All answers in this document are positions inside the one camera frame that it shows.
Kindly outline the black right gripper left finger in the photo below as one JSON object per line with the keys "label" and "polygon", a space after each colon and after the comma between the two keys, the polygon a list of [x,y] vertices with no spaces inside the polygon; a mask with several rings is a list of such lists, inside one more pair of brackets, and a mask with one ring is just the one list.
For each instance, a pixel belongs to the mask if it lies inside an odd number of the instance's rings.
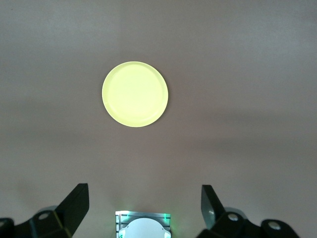
{"label": "black right gripper left finger", "polygon": [[89,187],[80,183],[58,206],[42,208],[16,225],[12,218],[0,219],[2,238],[71,238],[89,210]]}

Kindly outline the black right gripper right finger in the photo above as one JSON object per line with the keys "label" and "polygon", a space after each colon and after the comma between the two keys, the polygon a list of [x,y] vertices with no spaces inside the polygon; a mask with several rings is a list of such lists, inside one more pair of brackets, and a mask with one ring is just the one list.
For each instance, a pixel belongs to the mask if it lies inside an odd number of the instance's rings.
{"label": "black right gripper right finger", "polygon": [[266,219],[260,226],[240,213],[226,211],[211,185],[202,185],[201,212],[206,224],[199,238],[297,238],[287,223]]}

